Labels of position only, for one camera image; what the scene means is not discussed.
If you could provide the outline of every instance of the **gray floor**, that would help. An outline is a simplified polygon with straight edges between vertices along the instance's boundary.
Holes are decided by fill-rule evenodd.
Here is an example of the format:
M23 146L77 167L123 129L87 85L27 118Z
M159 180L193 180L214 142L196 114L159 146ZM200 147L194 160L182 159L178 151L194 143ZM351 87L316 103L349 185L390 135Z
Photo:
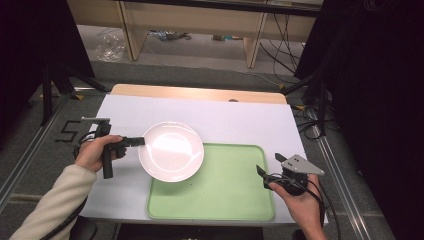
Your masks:
M119 29L87 26L80 26L80 32L97 78L108 86L125 82L278 92L279 84L282 83L274 75L273 61L261 49L255 68L246 68L242 41L212 41L211 36L194 34L190 40L179 39L164 42L149 37L138 61L130 62L127 55L124 54L120 63L105 63L96 60L95 57L95 48L102 43L104 36L102 34L110 32L122 39L122 32ZM263 44L269 51L272 51L272 54L275 54L275 48L270 45L269 41L263 40ZM278 46L279 42L274 41L274 45ZM291 48L295 55L301 55L303 48L300 43L291 43ZM290 59L283 57L283 54L279 54L278 57L287 65L291 64ZM295 81L290 77L292 74L281 66L275 65L275 71L279 78L285 81ZM81 84L79 81L75 81L75 85ZM300 104L301 92L302 89L287 96L288 102L294 105ZM9 201L0 215L0 239L7 239L19 227L26 215L34 209L36 202L28 200L28 197L42 196L50 189L63 167L72 163L72 144L58 143L55 140L68 137L60 134L66 120L75 119L76 115L94 116L96 114L103 95L98 93L84 95L82 100L68 100L57 116L45 142L15 189L13 199ZM42 100L39 92L34 94L30 102L32 107L24 110L11 129L11 134L7 136L8 141L5 148L0 152L2 184L30 144L32 136L39 129L42 118ZM308 121L303 116L303 112L293 111L293 114L299 124ZM326 127L326 139L360 216L365 221L370 239L394 239L366 182L356 174L355 160L344 141L343 134L338 131L335 123L329 123ZM87 124L74 126L79 134L86 132L88 128ZM313 136L312 130L308 130L306 136ZM308 139L303 133L301 133L301 138L309 161L329 173L318 141ZM321 178L321 182L334 205L342 239L361 239L355 233L355 228L352 226L332 175L326 174ZM335 216L330 210L328 213L329 224L325 227L325 231L329 239L337 239ZM98 225L100 229L96 239L114 238L116 224L99 222ZM264 238L266 240L290 239L291 232L295 228L295 226L267 227L263 231Z

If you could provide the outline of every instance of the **fuzzy white sleeve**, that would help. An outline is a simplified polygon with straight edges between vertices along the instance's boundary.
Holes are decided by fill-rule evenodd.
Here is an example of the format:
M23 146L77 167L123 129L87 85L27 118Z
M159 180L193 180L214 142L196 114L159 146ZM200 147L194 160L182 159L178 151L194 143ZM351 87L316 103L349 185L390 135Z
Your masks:
M88 196L97 175L85 168L66 167L34 211L10 239L40 239L61 224ZM75 221L53 239L69 239Z

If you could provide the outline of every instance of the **tray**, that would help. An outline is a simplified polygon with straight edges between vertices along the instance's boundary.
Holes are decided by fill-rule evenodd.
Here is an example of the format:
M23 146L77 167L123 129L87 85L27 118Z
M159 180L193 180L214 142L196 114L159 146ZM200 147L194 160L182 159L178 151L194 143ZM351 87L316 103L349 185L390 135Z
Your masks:
M255 145L205 143L199 171L182 182L153 179L147 213L157 219L251 220L274 217L274 202L256 165L266 168Z

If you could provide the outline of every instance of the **plate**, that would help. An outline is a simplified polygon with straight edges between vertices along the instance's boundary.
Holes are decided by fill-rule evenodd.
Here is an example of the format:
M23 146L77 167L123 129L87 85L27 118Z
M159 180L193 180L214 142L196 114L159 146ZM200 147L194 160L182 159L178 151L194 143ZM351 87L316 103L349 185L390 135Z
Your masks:
M145 145L138 149L141 165L158 180L183 181L193 176L202 165L202 140L185 124L159 123L146 131L144 141Z

